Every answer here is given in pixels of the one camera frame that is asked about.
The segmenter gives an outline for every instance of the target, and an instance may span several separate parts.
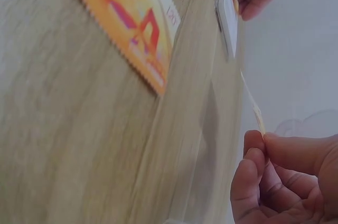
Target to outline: wooden table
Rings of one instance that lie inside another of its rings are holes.
[[[174,1],[158,98],[79,0],[0,0],[0,223],[224,223],[239,66],[215,0]]]

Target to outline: orange postage stamp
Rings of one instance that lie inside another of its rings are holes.
[[[172,0],[84,0],[100,26],[162,95],[181,22]]]

